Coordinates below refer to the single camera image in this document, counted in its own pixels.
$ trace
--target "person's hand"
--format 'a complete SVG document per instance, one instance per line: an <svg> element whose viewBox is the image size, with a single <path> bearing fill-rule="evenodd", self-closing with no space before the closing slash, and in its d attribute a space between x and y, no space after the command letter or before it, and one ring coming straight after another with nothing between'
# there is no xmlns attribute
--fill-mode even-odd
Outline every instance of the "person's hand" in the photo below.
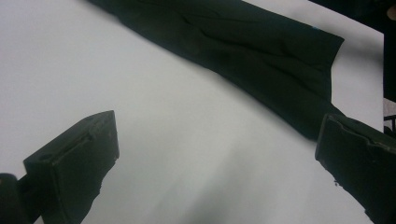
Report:
<svg viewBox="0 0 396 224"><path fill-rule="evenodd" d="M396 21L396 5L388 9L387 15L391 20Z"/></svg>

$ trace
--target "black cloth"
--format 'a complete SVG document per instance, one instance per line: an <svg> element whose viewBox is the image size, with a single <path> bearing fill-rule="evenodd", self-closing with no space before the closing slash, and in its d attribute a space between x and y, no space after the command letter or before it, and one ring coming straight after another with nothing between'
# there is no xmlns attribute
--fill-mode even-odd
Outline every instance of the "black cloth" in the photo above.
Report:
<svg viewBox="0 0 396 224"><path fill-rule="evenodd" d="M227 78L318 139L343 39L237 0L88 0L130 29Z"/></svg>

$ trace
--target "dark green cloth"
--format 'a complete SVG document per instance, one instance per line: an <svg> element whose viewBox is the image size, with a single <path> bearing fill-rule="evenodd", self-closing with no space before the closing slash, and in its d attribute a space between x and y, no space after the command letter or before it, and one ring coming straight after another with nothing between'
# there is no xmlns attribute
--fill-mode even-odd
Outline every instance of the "dark green cloth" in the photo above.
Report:
<svg viewBox="0 0 396 224"><path fill-rule="evenodd" d="M227 78L318 139L343 39L237 0L88 0L152 42Z"/></svg>

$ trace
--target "folded black fabric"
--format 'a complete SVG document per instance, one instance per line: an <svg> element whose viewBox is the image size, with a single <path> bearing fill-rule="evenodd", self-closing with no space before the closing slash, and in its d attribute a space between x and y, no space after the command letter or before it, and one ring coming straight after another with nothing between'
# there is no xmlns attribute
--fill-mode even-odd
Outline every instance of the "folded black fabric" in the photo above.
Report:
<svg viewBox="0 0 396 224"><path fill-rule="evenodd" d="M175 54L227 78L318 139L343 39L237 0L88 0Z"/></svg>

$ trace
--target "white table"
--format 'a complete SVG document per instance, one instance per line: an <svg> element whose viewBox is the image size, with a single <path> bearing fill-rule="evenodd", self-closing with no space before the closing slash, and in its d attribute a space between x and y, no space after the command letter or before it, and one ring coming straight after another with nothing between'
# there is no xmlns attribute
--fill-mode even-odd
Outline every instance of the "white table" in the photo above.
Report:
<svg viewBox="0 0 396 224"><path fill-rule="evenodd" d="M305 0L248 2L346 41L332 101L382 130L382 35ZM371 223L314 142L79 0L0 2L0 172L113 109L120 159L83 223Z"/></svg>

